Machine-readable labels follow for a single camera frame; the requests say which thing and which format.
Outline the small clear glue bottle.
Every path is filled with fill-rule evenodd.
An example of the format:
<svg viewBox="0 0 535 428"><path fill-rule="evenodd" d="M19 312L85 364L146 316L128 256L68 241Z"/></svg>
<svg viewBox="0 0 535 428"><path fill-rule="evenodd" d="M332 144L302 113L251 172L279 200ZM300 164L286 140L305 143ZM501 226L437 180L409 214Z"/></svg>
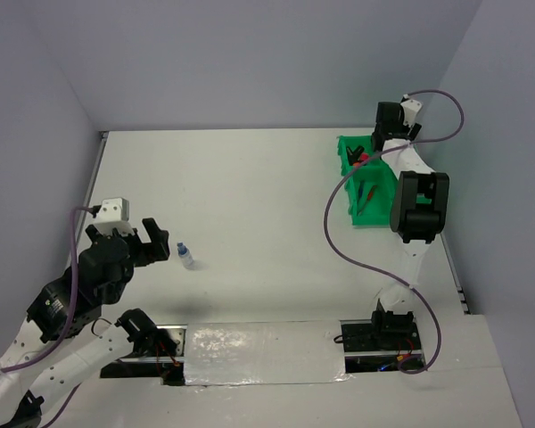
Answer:
<svg viewBox="0 0 535 428"><path fill-rule="evenodd" d="M177 243L177 255L184 268L194 270L194 259L192 253L183 242Z"/></svg>

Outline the blue cap black highlighter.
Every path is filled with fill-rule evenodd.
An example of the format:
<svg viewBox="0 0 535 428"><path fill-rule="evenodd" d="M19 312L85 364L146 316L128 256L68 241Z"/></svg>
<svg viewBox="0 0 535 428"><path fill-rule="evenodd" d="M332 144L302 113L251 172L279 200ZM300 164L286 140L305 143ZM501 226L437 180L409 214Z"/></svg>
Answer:
<svg viewBox="0 0 535 428"><path fill-rule="evenodd" d="M356 147L346 147L347 160L349 163L358 162L360 156L365 153L365 147L363 145L358 145Z"/></svg>

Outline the blue ballpoint pen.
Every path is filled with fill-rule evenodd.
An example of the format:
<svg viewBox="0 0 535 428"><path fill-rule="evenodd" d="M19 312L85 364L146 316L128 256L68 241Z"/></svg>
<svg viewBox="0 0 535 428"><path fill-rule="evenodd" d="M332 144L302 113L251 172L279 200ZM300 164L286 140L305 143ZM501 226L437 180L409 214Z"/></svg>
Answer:
<svg viewBox="0 0 535 428"><path fill-rule="evenodd" d="M365 182L364 180L361 180L361 181L358 183L358 192L357 192L358 200L357 200L357 206L359 206L359 205L362 203L362 201L364 200L365 186L366 186L366 182Z"/></svg>

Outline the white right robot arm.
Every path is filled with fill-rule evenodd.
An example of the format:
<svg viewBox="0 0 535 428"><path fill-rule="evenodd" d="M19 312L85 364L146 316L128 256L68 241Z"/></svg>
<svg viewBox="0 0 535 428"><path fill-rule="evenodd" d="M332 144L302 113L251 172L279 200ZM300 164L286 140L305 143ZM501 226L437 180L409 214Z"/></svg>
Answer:
<svg viewBox="0 0 535 428"><path fill-rule="evenodd" d="M389 349L412 335L418 276L425 253L446 221L449 176L429 167L411 143L421 126L422 104L405 95L398 103L377 106L372 147L398 179L391 205L390 228L402 241L401 278L379 294L369 329L371 342Z"/></svg>

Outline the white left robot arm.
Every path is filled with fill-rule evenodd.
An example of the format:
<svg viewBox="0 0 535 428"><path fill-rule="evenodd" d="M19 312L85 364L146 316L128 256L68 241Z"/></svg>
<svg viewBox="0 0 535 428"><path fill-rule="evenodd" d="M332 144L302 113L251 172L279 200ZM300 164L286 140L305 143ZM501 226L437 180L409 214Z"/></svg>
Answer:
<svg viewBox="0 0 535 428"><path fill-rule="evenodd" d="M0 427L38 426L47 405L116 359L131 353L176 353L177 344L166 330L141 309L129 309L102 336L57 359L101 316L104 305L119 302L137 268L169 259L169 232L153 218L142 223L147 243L126 220L96 216L86 228L90 247L73 251L63 275L30 304L19 333L0 358Z"/></svg>

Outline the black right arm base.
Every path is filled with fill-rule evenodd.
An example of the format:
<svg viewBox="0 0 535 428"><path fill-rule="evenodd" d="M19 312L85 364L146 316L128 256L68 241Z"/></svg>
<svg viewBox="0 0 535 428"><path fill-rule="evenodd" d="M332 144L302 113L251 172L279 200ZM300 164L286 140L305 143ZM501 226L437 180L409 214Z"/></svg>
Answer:
<svg viewBox="0 0 535 428"><path fill-rule="evenodd" d="M375 310L370 320L341 321L333 338L341 345L348 374L414 372L424 367L422 343L414 314L393 315Z"/></svg>

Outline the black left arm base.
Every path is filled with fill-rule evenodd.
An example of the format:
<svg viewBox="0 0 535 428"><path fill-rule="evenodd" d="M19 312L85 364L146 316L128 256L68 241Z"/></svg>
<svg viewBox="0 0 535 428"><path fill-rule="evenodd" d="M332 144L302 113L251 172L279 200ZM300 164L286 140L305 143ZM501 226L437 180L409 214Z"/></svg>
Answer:
<svg viewBox="0 0 535 428"><path fill-rule="evenodd" d="M159 325L168 335L151 349L134 350L101 369L101 379L152 379L166 386L185 386L186 325Z"/></svg>

